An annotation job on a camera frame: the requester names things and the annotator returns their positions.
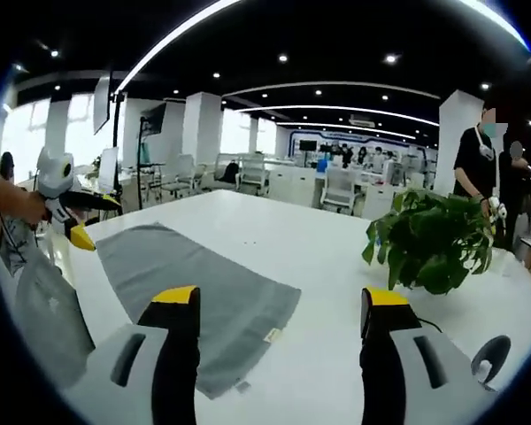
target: black ceiling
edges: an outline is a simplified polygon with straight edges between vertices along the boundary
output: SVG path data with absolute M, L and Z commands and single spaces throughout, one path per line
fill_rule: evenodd
M 130 70 L 171 29 L 212 0 L 173 2 L 80 3 L 78 9 L 56 10 L 35 22 L 20 45 L 16 61 L 27 72 L 20 83 L 49 73 L 104 69 Z M 496 6 L 531 46 L 531 3 L 499 2 Z M 40 47 L 59 50 L 58 58 Z M 281 54 L 289 61 L 282 64 Z M 388 53 L 400 55 L 394 66 Z M 198 91 L 221 96 L 238 90 L 302 81 L 367 81 L 424 91 L 439 98 L 393 89 L 349 85 L 312 85 L 267 89 L 237 95 L 244 104 L 338 105 L 397 112 L 438 122 L 441 102 L 455 89 L 484 97 L 482 82 L 527 92 L 521 102 L 531 117 L 530 54 L 495 24 L 470 12 L 457 0 L 359 2 L 333 0 L 243 0 L 167 46 L 142 71 L 157 81 L 133 81 L 128 90 L 140 97 L 184 97 Z M 219 79 L 212 75 L 220 73 Z M 50 96 L 55 82 L 22 92 L 23 101 Z M 64 89 L 87 83 L 64 81 Z M 94 81 L 88 83 L 94 87 Z M 322 90 L 316 96 L 315 90 Z M 383 95 L 389 96 L 383 101 Z M 225 97 L 227 105 L 246 107 Z M 347 124 L 350 112 L 277 111 L 277 120 Z M 272 112 L 257 112 L 270 117 Z M 438 127 L 363 113 L 397 133 L 426 134 L 438 139 Z

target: robotic arm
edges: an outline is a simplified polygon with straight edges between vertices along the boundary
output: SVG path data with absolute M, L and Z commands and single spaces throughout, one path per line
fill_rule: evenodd
M 94 251 L 95 244 L 87 235 L 84 224 L 79 224 L 69 209 L 114 211 L 119 208 L 118 202 L 107 195 L 81 188 L 74 177 L 73 155 L 70 153 L 55 158 L 43 148 L 37 160 L 37 171 L 37 191 L 45 200 L 51 226 L 77 248 Z

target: gray cloth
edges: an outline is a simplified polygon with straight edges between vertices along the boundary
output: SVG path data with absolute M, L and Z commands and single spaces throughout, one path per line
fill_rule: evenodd
M 29 350 L 55 386 L 75 384 L 95 347 L 74 288 L 40 251 L 19 277 L 14 317 Z
M 259 362 L 273 328 L 283 329 L 301 290 L 225 259 L 159 224 L 96 244 L 108 279 L 133 322 L 164 290 L 201 290 L 201 362 L 196 387 L 208 398 L 230 389 Z

